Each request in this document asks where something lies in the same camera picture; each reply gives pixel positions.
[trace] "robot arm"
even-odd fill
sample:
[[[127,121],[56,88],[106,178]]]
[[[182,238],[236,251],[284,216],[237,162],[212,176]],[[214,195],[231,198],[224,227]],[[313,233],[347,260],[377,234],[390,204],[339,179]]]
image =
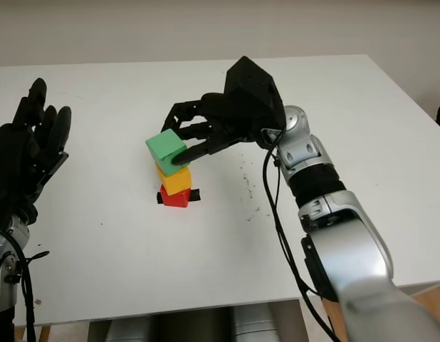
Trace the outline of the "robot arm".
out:
[[[350,341],[440,341],[440,325],[393,284],[386,244],[310,134],[307,115],[281,105],[272,77],[243,57],[227,73],[224,94],[211,99],[206,94],[174,105],[163,130],[205,141],[172,162],[192,161],[241,141],[256,141],[265,149],[274,142],[306,233],[301,242],[306,266],[317,292],[340,303]],[[219,99],[228,105],[218,105]],[[197,115],[206,123],[180,129],[182,121]]]
[[[28,340],[34,341],[33,295],[26,246],[28,225],[36,221],[34,206],[44,185],[68,158],[63,151],[71,111],[46,111],[46,84],[37,79],[21,99],[12,123],[0,127],[0,341],[14,340],[14,306],[21,281],[27,308]]]

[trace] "green cube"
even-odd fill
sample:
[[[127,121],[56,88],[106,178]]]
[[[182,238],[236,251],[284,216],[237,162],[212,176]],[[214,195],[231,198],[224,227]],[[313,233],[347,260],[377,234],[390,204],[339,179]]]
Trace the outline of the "green cube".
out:
[[[165,130],[146,140],[146,145],[155,162],[166,176],[173,175],[189,164],[189,162],[183,165],[173,165],[171,163],[172,158],[187,149],[185,143],[172,129]]]

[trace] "black glove-like hand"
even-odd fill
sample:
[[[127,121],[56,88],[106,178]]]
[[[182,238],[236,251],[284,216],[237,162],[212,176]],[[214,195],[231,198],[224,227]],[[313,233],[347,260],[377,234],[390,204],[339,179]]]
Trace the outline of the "black glove-like hand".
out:
[[[63,151],[71,109],[57,113],[46,101],[46,83],[38,78],[21,99],[12,123],[0,127],[0,229],[13,213],[36,221],[35,201],[44,185],[68,158]]]

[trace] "white wall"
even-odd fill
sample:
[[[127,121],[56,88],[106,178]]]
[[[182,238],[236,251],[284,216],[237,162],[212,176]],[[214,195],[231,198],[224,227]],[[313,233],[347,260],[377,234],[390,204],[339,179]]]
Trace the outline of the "white wall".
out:
[[[350,53],[436,115],[440,1],[0,1],[0,66]]]

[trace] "yellow cube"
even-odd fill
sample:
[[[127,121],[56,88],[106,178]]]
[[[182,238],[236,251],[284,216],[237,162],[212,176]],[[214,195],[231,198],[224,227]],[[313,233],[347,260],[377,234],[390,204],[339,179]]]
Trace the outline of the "yellow cube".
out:
[[[157,164],[155,166],[157,166],[158,178],[162,181],[169,196],[192,187],[192,176],[188,167],[184,167],[173,175],[166,176]]]

